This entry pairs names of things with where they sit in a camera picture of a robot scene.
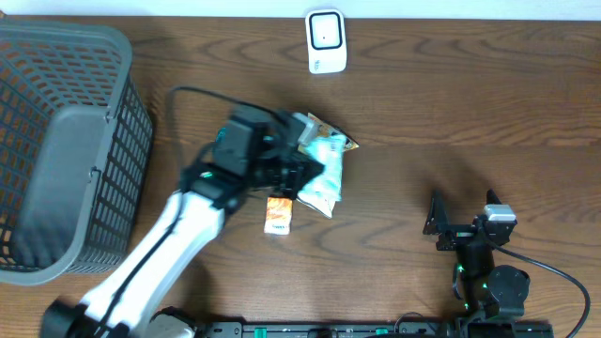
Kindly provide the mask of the small orange box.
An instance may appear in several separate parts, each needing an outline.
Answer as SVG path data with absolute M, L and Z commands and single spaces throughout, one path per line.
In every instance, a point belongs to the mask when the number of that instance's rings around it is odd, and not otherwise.
M 278 236 L 288 235 L 292 224 L 292 209 L 291 199 L 270 196 L 267 200 L 264 232 Z

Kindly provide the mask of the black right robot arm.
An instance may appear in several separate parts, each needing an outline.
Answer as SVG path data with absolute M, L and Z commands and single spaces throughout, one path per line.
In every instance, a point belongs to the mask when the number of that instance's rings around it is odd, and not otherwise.
M 441 194 L 432 193 L 423 233 L 438 238 L 439 251 L 456 253 L 455 296 L 481 321 L 524 315 L 530 276 L 521 269 L 497 265 L 493 255 L 509 242 L 516 225 L 514 211 L 492 190 L 486 192 L 483 211 L 464 224 L 451 223 Z

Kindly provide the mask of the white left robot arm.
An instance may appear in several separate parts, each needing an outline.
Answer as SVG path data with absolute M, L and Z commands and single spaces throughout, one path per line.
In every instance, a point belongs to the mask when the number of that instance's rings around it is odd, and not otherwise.
M 166 293 L 248 191 L 273 189 L 295 198 L 322 173 L 323 164 L 299 150 L 317 132 L 308 115 L 237 106 L 216 139 L 184 168 L 161 216 L 127 259 L 77 305 L 53 302 L 40 336 L 144 336 Z

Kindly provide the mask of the orange snack bag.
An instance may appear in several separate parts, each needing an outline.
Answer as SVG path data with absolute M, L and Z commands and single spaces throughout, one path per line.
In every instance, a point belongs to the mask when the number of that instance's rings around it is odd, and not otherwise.
M 298 193 L 297 200 L 330 219 L 337 202 L 342 200 L 344 154 L 359 144 L 341 129 L 308 113 L 317 127 L 316 136 L 299 151 L 324 165 L 323 172 L 311 179 Z

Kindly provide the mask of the teal wet wipes pack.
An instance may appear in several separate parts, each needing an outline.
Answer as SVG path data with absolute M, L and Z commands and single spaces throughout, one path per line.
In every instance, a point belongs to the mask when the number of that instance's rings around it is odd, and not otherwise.
M 300 192 L 299 198 L 308 201 L 312 197 L 322 197 L 338 202 L 342 199 L 343 155 L 347 138 L 343 134 L 329 137 L 318 136 L 305 152 L 325 168 L 321 175 L 311 180 Z

